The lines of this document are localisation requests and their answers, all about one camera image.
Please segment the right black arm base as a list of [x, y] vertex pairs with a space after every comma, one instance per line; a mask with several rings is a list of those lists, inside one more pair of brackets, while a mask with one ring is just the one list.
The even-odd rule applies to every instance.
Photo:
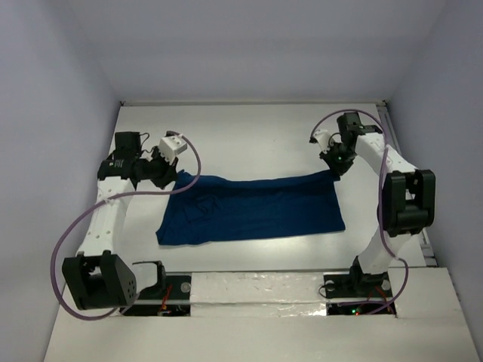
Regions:
[[326, 274], [318, 288], [318, 294], [326, 301], [327, 314], [359, 316], [366, 314], [391, 314], [396, 316], [392, 289], [387, 272], [369, 275], [367, 281], [354, 281], [348, 273]]

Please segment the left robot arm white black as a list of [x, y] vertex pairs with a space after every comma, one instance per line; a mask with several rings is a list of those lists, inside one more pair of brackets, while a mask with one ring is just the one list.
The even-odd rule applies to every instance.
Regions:
[[140, 182], [164, 189], [175, 181], [178, 157], [187, 149], [182, 137], [168, 132], [145, 158], [141, 137], [115, 133], [114, 149], [97, 171], [99, 207], [76, 255], [63, 261], [64, 279], [80, 310], [125, 307], [140, 290], [140, 278], [118, 254], [128, 206]]

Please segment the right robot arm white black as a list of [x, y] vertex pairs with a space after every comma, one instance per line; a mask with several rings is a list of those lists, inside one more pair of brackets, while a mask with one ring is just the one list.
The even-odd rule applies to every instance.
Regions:
[[320, 159], [335, 175], [344, 175], [361, 158], [378, 176], [377, 230], [348, 273], [325, 276], [329, 299], [366, 297], [382, 287], [400, 249], [435, 218], [435, 174], [406, 161], [389, 144], [383, 124], [377, 119], [363, 124], [363, 114], [357, 109], [336, 111], [336, 133], [315, 126], [310, 134], [309, 141], [318, 144]]

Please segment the blue t shirt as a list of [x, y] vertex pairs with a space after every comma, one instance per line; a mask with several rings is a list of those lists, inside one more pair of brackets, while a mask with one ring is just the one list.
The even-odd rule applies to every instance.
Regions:
[[181, 171], [156, 237], [161, 246], [343, 232], [329, 170], [305, 176], [233, 181]]

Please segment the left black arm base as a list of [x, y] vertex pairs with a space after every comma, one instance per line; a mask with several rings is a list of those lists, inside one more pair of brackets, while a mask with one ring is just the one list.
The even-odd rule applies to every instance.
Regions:
[[191, 315], [191, 273], [168, 273], [161, 284], [143, 290], [130, 308], [122, 308], [126, 317], [189, 317]]

